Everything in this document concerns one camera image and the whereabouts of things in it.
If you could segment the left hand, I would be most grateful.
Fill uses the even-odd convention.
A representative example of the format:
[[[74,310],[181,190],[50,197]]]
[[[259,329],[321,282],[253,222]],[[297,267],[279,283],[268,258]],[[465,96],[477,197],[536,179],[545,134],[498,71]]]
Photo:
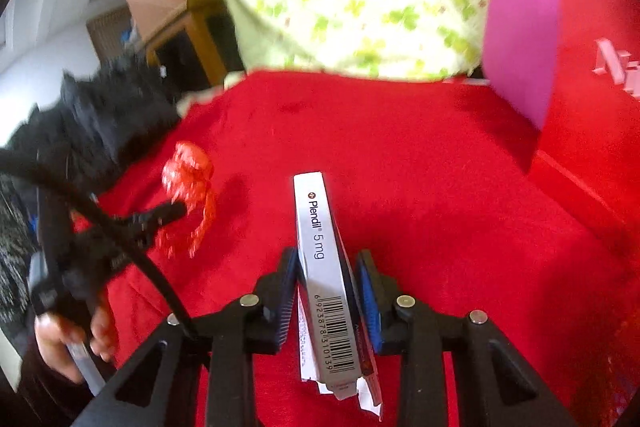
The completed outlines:
[[[35,338],[47,367],[74,384],[81,384],[84,377],[70,356],[68,345],[88,343],[94,355],[111,362],[119,344],[114,313],[106,294],[99,298],[94,309],[90,332],[58,314],[45,313],[35,319]]]

